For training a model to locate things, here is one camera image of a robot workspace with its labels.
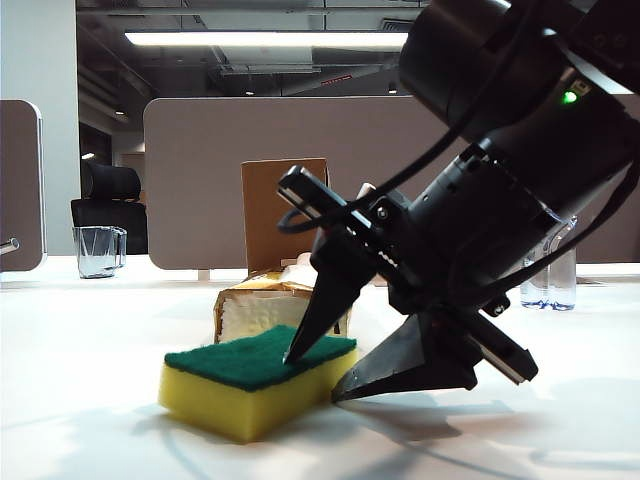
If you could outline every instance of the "plastic water bottle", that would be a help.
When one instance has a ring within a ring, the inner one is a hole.
[[[527,267],[555,252],[563,240],[568,240],[576,226],[573,217],[559,230],[536,245],[523,259]],[[576,251],[569,250],[551,265],[520,285],[520,303],[528,308],[551,307],[573,310],[576,305]]]

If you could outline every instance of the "ceiling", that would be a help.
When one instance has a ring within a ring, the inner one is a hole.
[[[586,9],[594,1],[572,3]],[[144,106],[157,97],[245,96],[247,91],[258,96],[384,95],[392,82],[406,93],[397,80],[398,52],[136,47],[124,35],[129,30],[407,31],[428,2],[350,0],[344,9],[345,3],[77,0],[81,119],[83,111],[99,113],[112,125],[140,129]]]

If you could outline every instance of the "black cable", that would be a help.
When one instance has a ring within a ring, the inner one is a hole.
[[[500,59],[496,67],[493,69],[480,90],[478,90],[473,100],[469,103],[469,106],[467,107],[465,112],[458,118],[458,120],[454,122],[453,125],[451,125],[451,127],[449,127],[449,130],[442,137],[440,137],[440,139],[435,144],[433,144],[433,146],[429,150],[427,150],[418,159],[414,160],[389,180],[384,182],[382,185],[377,187],[375,190],[367,193],[359,199],[347,202],[346,205],[331,210],[312,220],[296,223],[293,225],[289,224],[288,221],[285,222],[285,218],[283,217],[278,222],[278,230],[280,230],[282,233],[300,233],[311,230],[312,228],[319,227],[321,225],[334,223],[341,218],[344,218],[353,210],[369,205],[376,199],[380,198],[382,195],[403,184],[420,170],[433,162],[436,158],[438,158],[442,154],[442,152],[444,152],[464,131],[473,116],[476,114],[478,107],[484,101],[486,94],[491,88],[493,88],[496,80],[501,77],[511,66],[518,51],[520,50],[520,47],[522,46],[522,43],[527,39],[526,32],[533,25],[535,15],[544,1],[545,0],[532,0],[529,3],[527,10],[522,17],[522,20],[520,20],[518,24],[518,28],[513,39],[509,43],[507,50],[502,55],[502,58]]]

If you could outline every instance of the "green led light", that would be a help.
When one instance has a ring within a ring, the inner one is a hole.
[[[569,103],[574,103],[577,100],[578,100],[578,95],[576,95],[575,92],[572,92],[571,90],[567,90],[562,95],[562,103],[565,104],[565,105],[567,105]]]

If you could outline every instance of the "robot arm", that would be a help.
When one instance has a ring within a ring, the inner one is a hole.
[[[318,280],[286,361],[301,357],[379,272],[390,304],[408,318],[347,372],[334,400],[470,389],[482,359],[516,383],[531,380],[529,352],[478,310],[500,314],[509,288],[571,248],[503,277],[618,172],[627,169],[625,181],[574,243],[637,183],[640,125],[567,55],[640,92],[640,35],[630,20],[639,17],[634,0],[600,0],[586,15],[564,1],[433,0],[409,33],[401,80],[471,145],[414,201],[381,188],[348,211],[304,169],[283,177],[280,194],[322,227],[311,258]],[[517,55],[496,74],[514,43]]]

